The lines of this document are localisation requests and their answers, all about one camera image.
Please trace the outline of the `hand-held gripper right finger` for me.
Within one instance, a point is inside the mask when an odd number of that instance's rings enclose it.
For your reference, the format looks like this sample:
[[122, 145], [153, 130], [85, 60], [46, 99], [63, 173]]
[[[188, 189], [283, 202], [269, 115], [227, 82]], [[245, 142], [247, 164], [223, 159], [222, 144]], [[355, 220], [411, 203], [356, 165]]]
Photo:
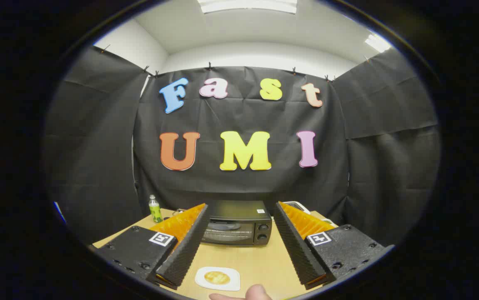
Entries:
[[381, 245], [353, 225], [334, 226], [283, 202], [276, 204], [274, 222], [306, 289], [345, 280], [394, 247]]

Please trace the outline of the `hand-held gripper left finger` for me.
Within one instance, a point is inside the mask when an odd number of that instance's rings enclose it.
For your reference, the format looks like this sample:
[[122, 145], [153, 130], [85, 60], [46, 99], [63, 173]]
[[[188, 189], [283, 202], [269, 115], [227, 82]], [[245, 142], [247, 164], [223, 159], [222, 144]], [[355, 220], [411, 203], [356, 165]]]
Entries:
[[132, 226], [96, 250], [100, 258], [127, 275], [178, 289], [197, 254], [209, 224], [203, 203], [143, 228]]

